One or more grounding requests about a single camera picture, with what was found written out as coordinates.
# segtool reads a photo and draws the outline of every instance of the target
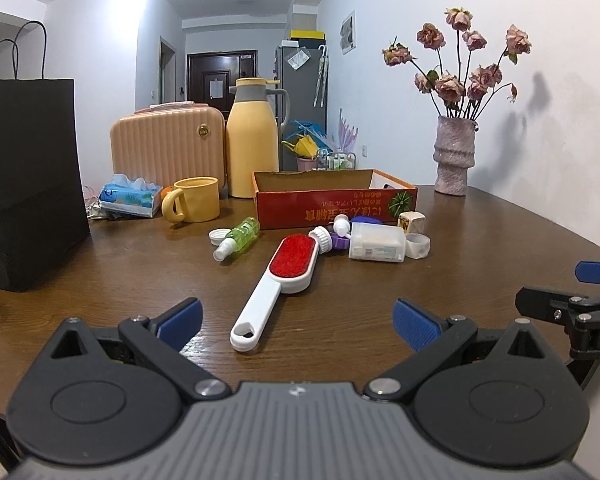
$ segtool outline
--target tissue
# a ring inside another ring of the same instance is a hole
[[[131,181],[116,174],[100,193],[100,205],[108,211],[152,218],[160,207],[162,186],[148,184],[144,178]]]

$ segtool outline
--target dried rose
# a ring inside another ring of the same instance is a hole
[[[531,43],[528,35],[515,25],[511,25],[507,31],[507,51],[509,54],[531,53]]]
[[[485,70],[491,72],[491,75],[493,75],[493,79],[496,82],[496,85],[502,83],[502,70],[500,70],[499,66],[497,66],[494,63],[492,65],[489,65]]]
[[[471,28],[471,20],[474,17],[472,13],[462,7],[451,7],[445,11],[446,22],[453,27],[453,30],[464,32]]]
[[[417,59],[411,55],[409,49],[401,43],[392,43],[388,49],[383,50],[384,62],[388,66],[395,66],[404,63],[408,63],[414,59]]]
[[[509,97],[507,97],[507,99],[513,104],[516,102],[516,99],[518,98],[518,89],[516,88],[516,86],[512,83],[511,84],[511,95]]]
[[[431,93],[431,86],[429,85],[429,82],[427,81],[427,78],[424,77],[421,73],[417,73],[414,83],[416,85],[416,88],[422,92],[423,94],[430,94]]]
[[[469,51],[479,50],[487,46],[487,40],[485,40],[484,36],[477,30],[472,30],[471,32],[466,31],[462,35],[462,39],[466,43],[466,47]]]
[[[447,73],[436,81],[436,92],[447,103],[457,103],[464,96],[464,87],[454,75]]]
[[[469,88],[466,89],[466,95],[471,101],[479,101],[486,95],[487,90],[486,86],[481,85],[477,81],[472,81]]]
[[[424,48],[436,50],[446,45],[445,37],[433,23],[425,23],[417,38],[424,45]]]
[[[471,72],[471,81],[475,81],[480,85],[487,86],[489,88],[496,86],[496,78],[494,77],[493,72],[488,68],[482,68],[480,65],[478,65],[478,68]]]

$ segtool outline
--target red brush pad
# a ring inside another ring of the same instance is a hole
[[[279,278],[297,278],[309,268],[316,241],[307,235],[291,235],[282,241],[270,272]]]

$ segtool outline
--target blue gripper pad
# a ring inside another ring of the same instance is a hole
[[[394,305],[394,330],[416,352],[442,334],[438,323],[401,300]]]
[[[576,278],[582,283],[600,285],[600,262],[580,262],[576,266]]]
[[[202,328],[202,303],[200,300],[179,306],[179,310],[163,321],[156,337],[178,352],[184,348]]]

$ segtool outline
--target white brush handle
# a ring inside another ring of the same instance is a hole
[[[265,272],[231,330],[231,346],[235,351],[250,352],[256,348],[280,290],[282,284]]]

